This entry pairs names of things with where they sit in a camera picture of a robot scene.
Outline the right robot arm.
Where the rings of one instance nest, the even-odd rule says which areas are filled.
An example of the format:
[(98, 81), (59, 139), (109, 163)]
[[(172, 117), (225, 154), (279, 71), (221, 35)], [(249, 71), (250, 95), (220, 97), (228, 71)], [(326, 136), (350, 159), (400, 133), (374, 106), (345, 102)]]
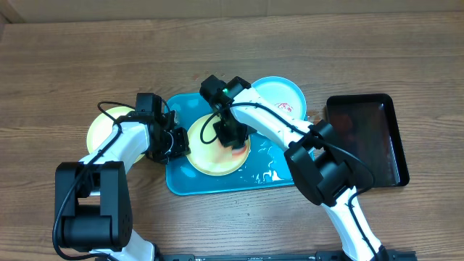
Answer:
[(240, 77), (224, 82), (211, 75), (199, 89), (213, 114), (213, 125), (224, 147), (244, 146), (255, 130), (283, 150), (294, 185), (311, 203), (326, 211), (350, 260), (388, 260), (385, 246), (374, 235), (357, 199), (355, 167), (363, 161), (340, 147), (332, 125), (292, 118)]

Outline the green-rimmed plate front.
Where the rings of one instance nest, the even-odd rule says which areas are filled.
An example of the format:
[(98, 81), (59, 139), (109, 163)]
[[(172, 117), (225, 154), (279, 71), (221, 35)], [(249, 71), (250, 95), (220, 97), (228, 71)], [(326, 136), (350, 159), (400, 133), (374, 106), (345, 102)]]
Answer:
[(224, 147), (218, 139), (211, 144), (202, 143), (200, 130), (211, 115), (200, 117), (189, 128), (188, 142), (191, 151), (187, 159), (201, 173), (213, 176), (227, 175), (238, 170), (245, 163), (250, 153), (251, 141), (248, 138), (245, 142), (249, 148), (247, 154), (238, 157), (231, 154), (231, 147)]

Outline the blue-rimmed plate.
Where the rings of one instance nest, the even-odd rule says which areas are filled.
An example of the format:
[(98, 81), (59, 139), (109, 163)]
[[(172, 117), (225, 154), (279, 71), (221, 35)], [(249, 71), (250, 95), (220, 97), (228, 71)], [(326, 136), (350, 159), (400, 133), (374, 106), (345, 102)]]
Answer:
[(294, 119), (306, 120), (306, 98), (297, 84), (280, 76), (268, 76), (252, 84), (257, 93), (266, 101), (265, 106), (279, 108)]

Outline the green-rimmed plate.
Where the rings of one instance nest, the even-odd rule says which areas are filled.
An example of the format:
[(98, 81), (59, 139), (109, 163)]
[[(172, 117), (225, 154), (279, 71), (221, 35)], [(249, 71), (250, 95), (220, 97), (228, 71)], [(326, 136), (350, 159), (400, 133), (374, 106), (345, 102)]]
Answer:
[[(148, 128), (138, 122), (124, 122), (120, 124), (123, 133), (116, 142), (100, 157), (95, 164), (105, 162), (123, 162), (125, 169), (129, 170), (138, 158), (148, 149)], [(87, 147), (89, 155), (80, 161), (87, 164), (102, 150), (117, 134), (118, 127), (113, 120), (101, 113), (91, 124), (87, 134)]]
[(231, 147), (224, 147), (218, 139), (211, 144), (202, 143), (200, 130), (211, 115), (200, 117), (189, 128), (188, 142), (191, 151), (187, 159), (201, 173), (213, 176), (227, 175), (238, 170), (245, 163), (250, 153), (251, 141), (248, 138), (245, 142), (249, 148), (247, 154), (238, 157), (231, 154)]

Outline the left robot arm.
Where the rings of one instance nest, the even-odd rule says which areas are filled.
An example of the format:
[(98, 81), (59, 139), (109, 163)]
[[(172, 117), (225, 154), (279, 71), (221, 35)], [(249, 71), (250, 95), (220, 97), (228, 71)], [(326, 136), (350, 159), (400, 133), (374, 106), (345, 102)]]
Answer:
[(189, 154), (187, 132), (153, 93), (139, 93), (92, 153), (55, 172), (52, 243), (64, 260), (162, 260), (159, 248), (133, 229), (127, 174), (137, 158), (167, 165)]

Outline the red and green sponge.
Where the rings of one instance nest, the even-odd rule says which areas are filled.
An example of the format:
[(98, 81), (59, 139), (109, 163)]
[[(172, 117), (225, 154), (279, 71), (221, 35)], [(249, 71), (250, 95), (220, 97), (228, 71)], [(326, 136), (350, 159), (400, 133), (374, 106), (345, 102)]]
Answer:
[(243, 154), (247, 154), (249, 148), (247, 145), (243, 145), (241, 148), (238, 148), (238, 149), (232, 149), (231, 150), (231, 154), (234, 156), (234, 157), (238, 157), (238, 156), (241, 156)]

